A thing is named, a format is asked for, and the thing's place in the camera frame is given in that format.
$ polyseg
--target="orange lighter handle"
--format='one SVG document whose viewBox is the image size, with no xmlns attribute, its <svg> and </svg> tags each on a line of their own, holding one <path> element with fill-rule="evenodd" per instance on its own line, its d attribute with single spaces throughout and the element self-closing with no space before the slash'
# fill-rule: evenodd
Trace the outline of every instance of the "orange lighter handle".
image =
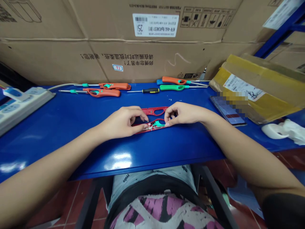
<svg viewBox="0 0 305 229">
<path fill-rule="evenodd" d="M 168 76 L 163 76 L 162 77 L 162 82 L 163 83 L 174 83 L 174 84 L 178 84 L 178 85 L 186 84 L 186 80 L 181 80 L 181 79 L 168 77 Z"/>
<path fill-rule="evenodd" d="M 130 90 L 131 86 L 128 83 L 100 83 L 98 84 L 103 89 Z"/>
<path fill-rule="evenodd" d="M 107 89 L 98 89 L 98 88 L 84 88 L 83 91 L 88 92 L 93 97 L 103 97 L 103 96 L 115 96 L 119 97 L 121 95 L 120 91 L 117 90 L 107 90 Z"/>
</svg>

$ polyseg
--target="yellow package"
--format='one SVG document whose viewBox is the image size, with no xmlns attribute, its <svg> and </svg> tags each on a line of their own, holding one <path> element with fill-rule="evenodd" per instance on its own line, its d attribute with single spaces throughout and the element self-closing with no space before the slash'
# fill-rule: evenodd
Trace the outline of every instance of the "yellow package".
<svg viewBox="0 0 305 229">
<path fill-rule="evenodd" d="M 256 124 L 305 107 L 305 74 L 250 55 L 230 55 L 209 85 Z"/>
</svg>

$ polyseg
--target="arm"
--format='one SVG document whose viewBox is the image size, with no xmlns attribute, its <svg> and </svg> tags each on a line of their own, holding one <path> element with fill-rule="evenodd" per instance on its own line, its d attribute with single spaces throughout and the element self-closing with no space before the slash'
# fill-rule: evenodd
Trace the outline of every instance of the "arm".
<svg viewBox="0 0 305 229">
<path fill-rule="evenodd" d="M 140 107 L 121 108 L 101 124 L 2 182 L 0 228 L 11 228 L 32 216 L 98 145 L 146 128 L 145 124 L 131 126 L 137 116 L 148 121 Z"/>
<path fill-rule="evenodd" d="M 234 168 L 250 184 L 260 205 L 273 193 L 305 197 L 305 187 L 280 160 L 216 113 L 181 102 L 165 111 L 166 126 L 198 121 L 207 128 Z"/>
</svg>

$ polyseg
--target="hand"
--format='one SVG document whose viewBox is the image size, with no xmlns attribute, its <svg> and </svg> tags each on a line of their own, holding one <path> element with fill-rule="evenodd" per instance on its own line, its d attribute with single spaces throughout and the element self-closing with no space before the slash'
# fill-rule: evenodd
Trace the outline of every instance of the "hand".
<svg viewBox="0 0 305 229">
<path fill-rule="evenodd" d="M 208 117 L 216 115 L 214 112 L 188 103 L 176 102 L 166 109 L 164 114 L 165 126 L 182 123 L 204 122 Z"/>
<path fill-rule="evenodd" d="M 148 127 L 147 124 L 141 124 L 132 127 L 136 117 L 140 117 L 142 121 L 149 121 L 147 115 L 138 106 L 122 107 L 112 113 L 102 123 L 93 127 L 95 133 L 105 133 L 104 141 L 123 138 L 134 135 L 137 132 Z"/>
</svg>

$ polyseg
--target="power strip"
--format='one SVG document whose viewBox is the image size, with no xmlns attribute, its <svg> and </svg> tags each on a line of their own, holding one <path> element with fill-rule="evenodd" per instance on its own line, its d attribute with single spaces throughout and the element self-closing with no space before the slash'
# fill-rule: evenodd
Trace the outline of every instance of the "power strip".
<svg viewBox="0 0 305 229">
<path fill-rule="evenodd" d="M 0 107 L 0 136 L 56 95 L 42 87 L 32 87 L 25 93 L 30 95 L 25 101 L 10 100 Z"/>
</svg>

